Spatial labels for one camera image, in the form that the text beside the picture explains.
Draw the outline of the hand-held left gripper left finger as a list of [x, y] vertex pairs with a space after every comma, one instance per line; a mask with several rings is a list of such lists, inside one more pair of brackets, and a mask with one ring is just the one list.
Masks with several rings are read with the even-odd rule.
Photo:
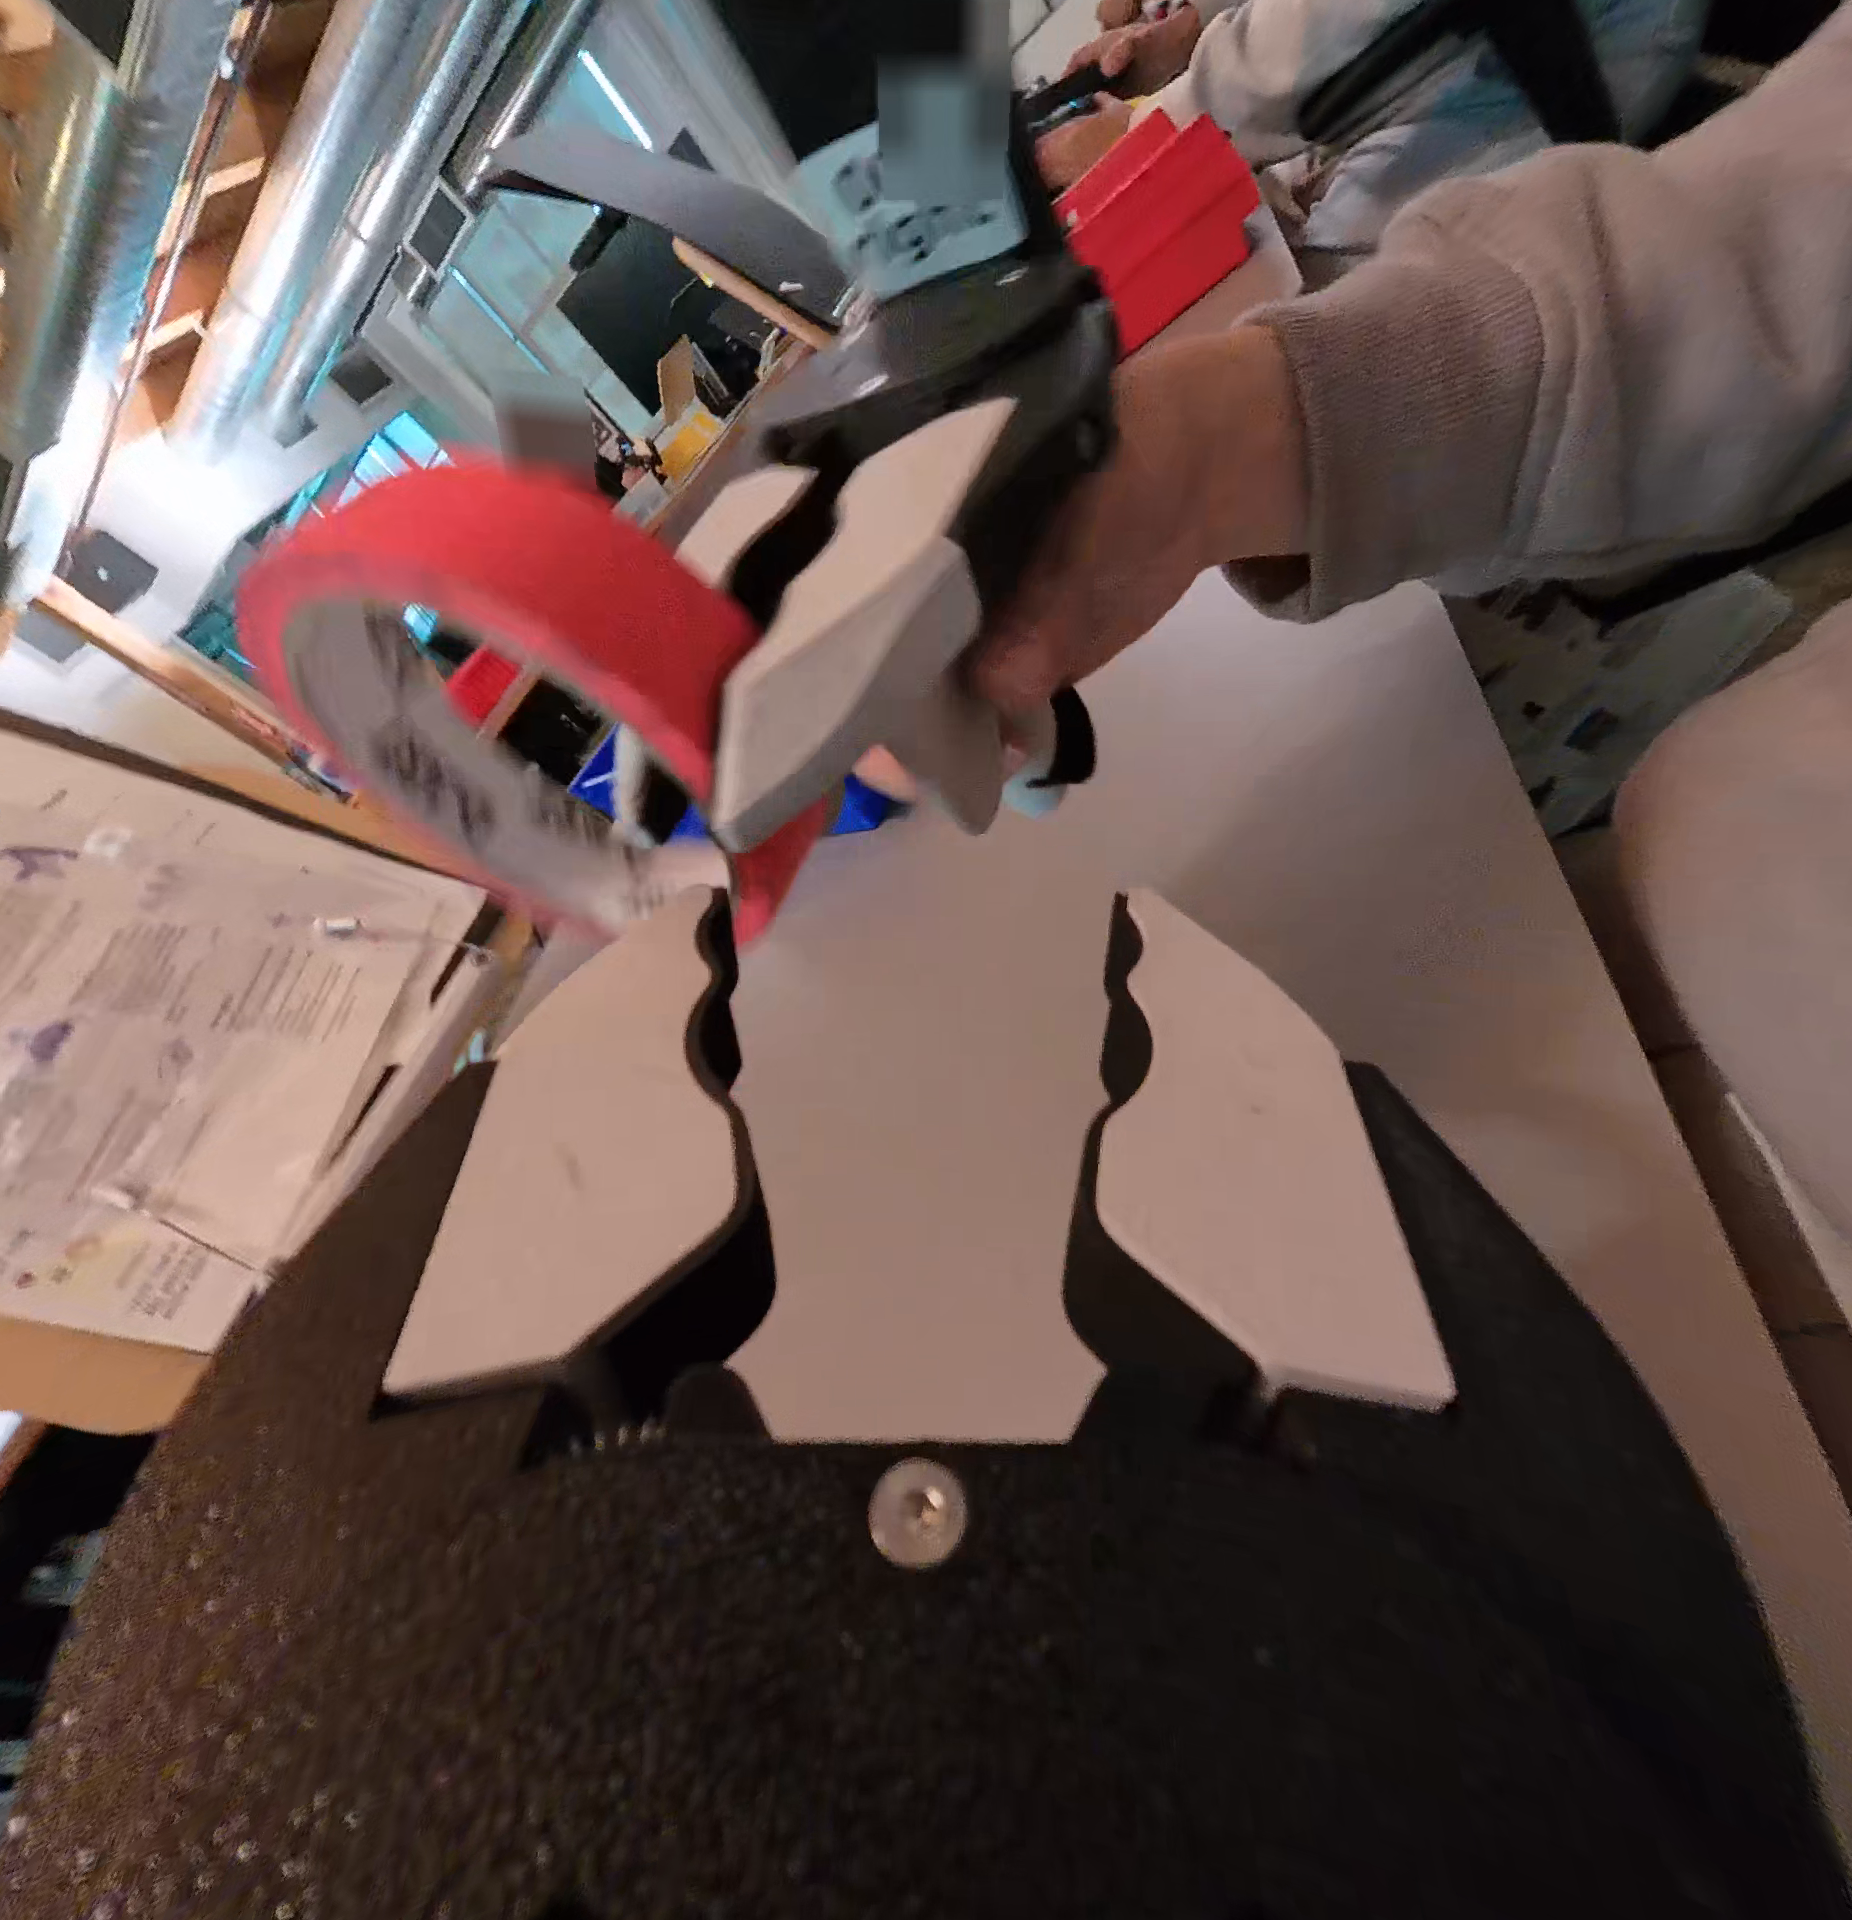
[[690, 884], [531, 1005], [499, 1046], [386, 1400], [562, 1385], [665, 1405], [772, 1303], [769, 1200], [731, 1099], [734, 931]]

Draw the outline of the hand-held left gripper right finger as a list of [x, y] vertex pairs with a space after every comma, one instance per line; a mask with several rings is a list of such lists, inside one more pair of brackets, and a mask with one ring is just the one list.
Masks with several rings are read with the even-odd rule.
[[1342, 1051], [1153, 891], [1109, 900], [1065, 1312], [1120, 1380], [1456, 1400]]

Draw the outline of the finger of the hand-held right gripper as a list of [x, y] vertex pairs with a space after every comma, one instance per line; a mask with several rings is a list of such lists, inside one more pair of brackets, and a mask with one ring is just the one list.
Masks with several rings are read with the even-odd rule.
[[731, 589], [743, 557], [812, 491], [812, 484], [812, 465], [784, 462], [731, 477], [681, 531], [679, 563], [711, 589]]
[[968, 402], [858, 462], [826, 549], [791, 577], [720, 693], [711, 830], [758, 854], [862, 753], [890, 753], [968, 830], [1003, 801], [1003, 729], [961, 684], [984, 594], [954, 539], [1017, 396]]

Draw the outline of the blue plastic bin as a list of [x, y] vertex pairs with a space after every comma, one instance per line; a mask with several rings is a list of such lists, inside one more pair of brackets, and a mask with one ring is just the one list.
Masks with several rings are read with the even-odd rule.
[[[590, 805], [597, 815], [616, 818], [624, 801], [616, 801], [616, 753], [624, 753], [624, 729], [610, 724], [590, 756], [582, 764], [582, 772], [572, 777], [572, 801]], [[862, 784], [858, 772], [845, 777], [840, 801], [826, 805], [826, 828], [820, 834], [868, 834], [888, 818], [909, 815], [915, 805]], [[711, 828], [700, 815], [700, 805], [681, 805], [681, 815], [670, 818], [670, 830], [649, 830], [663, 848], [665, 843], [711, 843]]]

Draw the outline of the red tape roll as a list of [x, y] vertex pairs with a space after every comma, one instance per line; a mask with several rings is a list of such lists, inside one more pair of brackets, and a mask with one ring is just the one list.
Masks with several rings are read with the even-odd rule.
[[285, 716], [432, 854], [543, 921], [616, 939], [691, 881], [504, 756], [421, 661], [401, 613], [499, 649], [630, 724], [712, 801], [720, 693], [760, 629], [551, 465], [432, 465], [280, 536], [239, 586], [241, 646]]

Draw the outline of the person's right forearm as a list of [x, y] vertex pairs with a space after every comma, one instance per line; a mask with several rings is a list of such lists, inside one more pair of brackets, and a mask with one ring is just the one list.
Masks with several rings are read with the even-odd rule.
[[1775, 536], [1852, 484], [1852, 5], [1659, 150], [1430, 190], [1264, 328], [1310, 486], [1305, 557], [1230, 563], [1273, 615]]

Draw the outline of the grey desk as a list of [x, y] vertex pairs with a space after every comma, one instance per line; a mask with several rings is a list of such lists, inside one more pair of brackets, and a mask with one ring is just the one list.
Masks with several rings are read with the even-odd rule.
[[1100, 767], [1045, 818], [826, 834], [743, 952], [769, 1427], [1071, 1436], [1107, 919], [1161, 891], [1413, 1099], [1659, 1392], [1852, 1860], [1852, 1512], [1439, 594], [1294, 629], [1205, 574], [1084, 700]]

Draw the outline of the person's right hand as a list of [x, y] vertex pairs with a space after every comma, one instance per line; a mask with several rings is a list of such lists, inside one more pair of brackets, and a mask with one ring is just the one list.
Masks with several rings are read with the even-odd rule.
[[1147, 636], [1208, 568], [1310, 577], [1305, 413], [1273, 328], [1146, 350], [1117, 370], [1117, 443], [990, 615], [968, 683], [1003, 716]]

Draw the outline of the red plastic bin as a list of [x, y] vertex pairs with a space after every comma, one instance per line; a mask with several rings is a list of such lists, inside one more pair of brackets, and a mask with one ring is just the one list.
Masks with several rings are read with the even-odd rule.
[[1137, 117], [1056, 194], [1056, 227], [1100, 277], [1120, 357], [1250, 265], [1256, 209], [1256, 169], [1208, 115], [1193, 125]]

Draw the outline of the black panel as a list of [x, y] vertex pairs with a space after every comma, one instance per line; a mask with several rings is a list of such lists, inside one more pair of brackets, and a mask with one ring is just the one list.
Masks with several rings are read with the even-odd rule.
[[725, 393], [758, 374], [758, 350], [720, 321], [731, 298], [690, 271], [663, 227], [624, 209], [585, 227], [551, 308], [643, 413], [663, 413], [663, 357], [681, 338]]

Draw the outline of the red storage bin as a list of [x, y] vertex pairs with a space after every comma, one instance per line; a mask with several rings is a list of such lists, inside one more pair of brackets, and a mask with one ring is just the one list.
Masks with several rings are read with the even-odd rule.
[[473, 737], [499, 737], [528, 693], [531, 693], [528, 667], [499, 653], [494, 646], [476, 646], [447, 677], [447, 700]]

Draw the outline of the wooden board with instruction sheets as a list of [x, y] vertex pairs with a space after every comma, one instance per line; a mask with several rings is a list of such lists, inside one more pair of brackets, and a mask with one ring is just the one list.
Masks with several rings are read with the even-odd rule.
[[168, 1427], [528, 952], [333, 805], [0, 713], [0, 1413]]

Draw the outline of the silver air duct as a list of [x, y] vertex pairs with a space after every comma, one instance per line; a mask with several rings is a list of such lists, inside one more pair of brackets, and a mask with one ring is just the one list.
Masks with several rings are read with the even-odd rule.
[[346, 0], [269, 159], [170, 453], [289, 443], [432, 201], [473, 204], [597, 5]]

